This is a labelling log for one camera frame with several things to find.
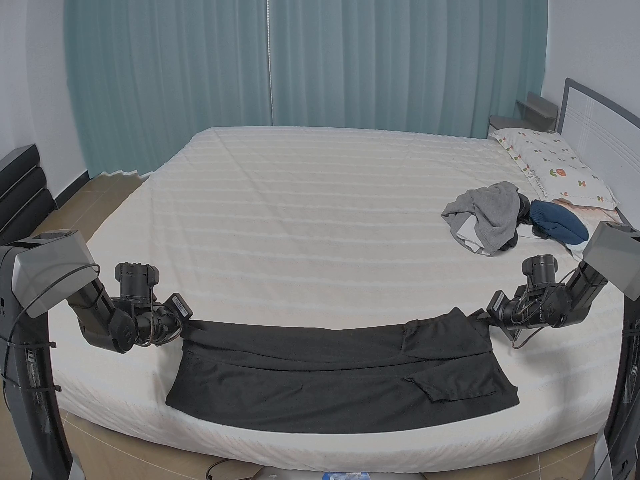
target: wall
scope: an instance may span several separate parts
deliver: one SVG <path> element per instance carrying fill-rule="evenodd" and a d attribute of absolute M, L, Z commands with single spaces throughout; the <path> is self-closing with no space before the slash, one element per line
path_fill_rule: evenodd
<path fill-rule="evenodd" d="M 573 78 L 640 116 L 640 0 L 548 0 L 542 96 Z"/>
<path fill-rule="evenodd" d="M 0 0 L 0 156 L 36 143 L 53 197 L 86 167 L 67 89 L 64 0 Z"/>

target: brown tile floor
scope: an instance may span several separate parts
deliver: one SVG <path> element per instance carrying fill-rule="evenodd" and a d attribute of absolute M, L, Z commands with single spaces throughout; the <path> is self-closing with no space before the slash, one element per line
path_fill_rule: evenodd
<path fill-rule="evenodd" d="M 37 231 L 78 229 L 89 240 L 100 224 L 143 182 L 135 175 L 101 175 L 89 181 Z M 63 412 L 71 448 L 78 454 L 88 480 L 204 479 L 218 458 L 161 446 L 99 427 Z M 425 473 L 428 480 L 579 480 L 594 436 L 516 460 L 457 471 Z M 254 475 L 260 466 L 229 461 L 215 471 L 216 480 L 238 480 Z M 0 480 L 27 480 L 29 468 L 11 417 L 0 403 Z"/>

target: white bedsheet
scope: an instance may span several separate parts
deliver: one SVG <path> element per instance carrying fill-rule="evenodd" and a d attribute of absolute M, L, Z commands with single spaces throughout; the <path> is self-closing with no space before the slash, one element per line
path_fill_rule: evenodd
<path fill-rule="evenodd" d="M 508 180 L 536 196 L 490 140 L 400 132 L 220 128 L 197 134 L 98 229 L 89 248 L 115 296 L 114 266 L 160 269 L 158 299 L 181 292 L 198 319 L 349 328 L 469 314 L 524 282 L 549 240 L 496 257 L 457 244 L 440 216 L 469 188 Z M 50 312 L 62 408 L 174 447 L 281 468 L 428 472 L 508 460 L 597 432 L 611 402 L 621 293 L 607 286 L 580 325 L 546 329 L 495 354 L 520 404 L 444 426 L 368 435 L 268 433 L 164 405 L 182 341 L 118 355 L 83 340 L 66 303 Z"/>

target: folded black garment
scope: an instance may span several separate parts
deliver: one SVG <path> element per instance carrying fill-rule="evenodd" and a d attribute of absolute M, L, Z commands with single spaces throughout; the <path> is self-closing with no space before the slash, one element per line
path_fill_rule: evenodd
<path fill-rule="evenodd" d="M 519 403 L 480 311 L 327 330 L 189 321 L 166 404 L 199 419 L 293 433 L 430 427 Z"/>

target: gray nightstand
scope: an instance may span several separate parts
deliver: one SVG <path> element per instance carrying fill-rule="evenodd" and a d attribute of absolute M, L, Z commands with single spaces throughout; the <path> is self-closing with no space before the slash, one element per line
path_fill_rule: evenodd
<path fill-rule="evenodd" d="M 520 118 L 490 116 L 487 135 L 502 128 L 526 128 L 539 132 L 546 132 L 556 128 L 558 107 L 551 103 L 551 101 L 545 100 L 533 92 L 529 92 L 527 94 L 527 100 L 516 100 L 516 105 L 520 112 Z"/>

